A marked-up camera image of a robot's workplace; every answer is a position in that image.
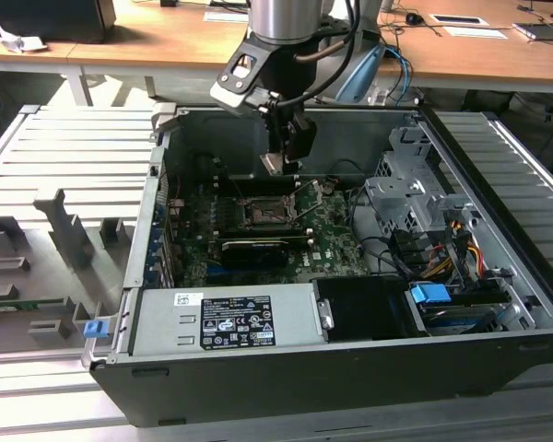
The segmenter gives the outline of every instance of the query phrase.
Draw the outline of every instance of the computer case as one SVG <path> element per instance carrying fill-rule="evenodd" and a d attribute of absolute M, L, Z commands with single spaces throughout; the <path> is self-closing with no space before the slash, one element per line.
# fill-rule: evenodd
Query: computer case
<path fill-rule="evenodd" d="M 112 0 L 0 0 L 0 26 L 44 41 L 102 43 L 116 16 Z"/>

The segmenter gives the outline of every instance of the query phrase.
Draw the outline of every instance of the wooden desk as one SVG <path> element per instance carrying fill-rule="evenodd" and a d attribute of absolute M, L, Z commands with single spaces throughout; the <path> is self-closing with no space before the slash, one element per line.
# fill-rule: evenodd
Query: wooden desk
<path fill-rule="evenodd" d="M 117 21 L 107 44 L 78 44 L 73 64 L 179 67 L 219 71 L 243 39 L 245 24 L 203 21 L 199 5 L 115 0 Z"/>
<path fill-rule="evenodd" d="M 537 17 L 516 10 L 528 2 L 515 0 L 404 0 L 405 8 L 415 8 L 428 24 L 438 25 L 429 14 L 474 16 L 485 19 L 492 28 L 511 28 L 515 22 L 538 23 Z M 534 3 L 536 13 L 549 19 L 553 4 Z M 405 11 L 381 13 L 379 22 L 401 21 Z M 458 87 L 497 90 L 553 92 L 553 44 L 529 43 L 516 29 L 501 30 L 508 39 L 453 37 L 443 28 L 407 27 L 399 36 L 404 56 L 414 65 L 415 86 Z M 385 30 L 382 35 L 395 45 L 395 37 Z M 397 62 L 385 61 L 382 74 L 391 70 L 398 75 Z"/>
<path fill-rule="evenodd" d="M 158 1 L 114 0 L 116 27 L 105 44 L 52 43 L 48 52 L 14 54 L 0 46 L 0 70 L 51 72 L 67 75 L 77 104 L 91 104 L 85 74 L 146 76 L 155 95 L 153 76 L 215 78 L 244 35 L 246 26 L 203 21 L 205 8 L 159 7 Z M 479 16 L 491 27 L 510 28 L 514 22 L 538 22 L 517 11 L 516 0 L 403 0 L 433 24 L 430 13 Z M 535 2 L 548 19 L 553 4 Z M 405 12 L 380 14 L 380 22 L 405 24 Z M 404 55 L 412 62 L 412 84 L 553 93 L 553 45 L 528 43 L 515 29 L 503 30 L 507 40 L 452 37 L 436 28 L 409 28 L 399 36 Z M 386 30 L 384 38 L 394 44 Z M 390 84 L 399 75 L 395 60 L 385 60 L 377 81 Z"/>

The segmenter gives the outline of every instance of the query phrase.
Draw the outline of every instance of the blue latch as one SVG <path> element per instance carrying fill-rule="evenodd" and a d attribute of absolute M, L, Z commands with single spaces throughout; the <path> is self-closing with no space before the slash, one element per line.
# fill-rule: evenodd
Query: blue latch
<path fill-rule="evenodd" d="M 106 338 L 109 336 L 109 320 L 89 320 L 84 326 L 85 338 Z"/>
<path fill-rule="evenodd" d="M 451 302 L 453 300 L 444 284 L 417 284 L 410 292 L 416 303 Z"/>

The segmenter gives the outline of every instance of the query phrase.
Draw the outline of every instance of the desk leg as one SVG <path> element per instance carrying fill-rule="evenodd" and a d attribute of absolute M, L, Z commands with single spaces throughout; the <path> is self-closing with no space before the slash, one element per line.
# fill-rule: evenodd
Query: desk leg
<path fill-rule="evenodd" d="M 78 74 L 70 74 L 67 76 L 67 81 L 70 82 L 74 101 L 77 106 L 92 106 L 92 97 L 88 89 L 86 78 Z"/>
<path fill-rule="evenodd" d="M 156 85 L 154 84 L 153 76 L 146 76 L 146 91 L 147 96 L 151 99 L 154 99 L 158 94 L 156 94 Z"/>

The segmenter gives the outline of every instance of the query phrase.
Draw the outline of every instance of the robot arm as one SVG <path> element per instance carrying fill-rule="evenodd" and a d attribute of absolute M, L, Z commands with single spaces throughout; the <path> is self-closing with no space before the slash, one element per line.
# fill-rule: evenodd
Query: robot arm
<path fill-rule="evenodd" d="M 373 17 L 381 4 L 381 0 L 354 0 L 353 8 L 351 0 L 343 2 L 347 14 L 340 19 L 322 14 L 323 0 L 250 0 L 248 33 L 211 88 L 211 96 L 224 109 L 263 115 L 269 146 L 262 160 L 271 174 L 295 173 L 298 161 L 310 154 L 316 126 L 305 115 L 304 103 L 339 81 L 350 65 L 362 4 L 369 6 Z M 333 9 L 340 15 L 339 4 Z M 327 79 L 308 90 L 316 80 L 318 62 L 326 58 L 342 61 Z"/>

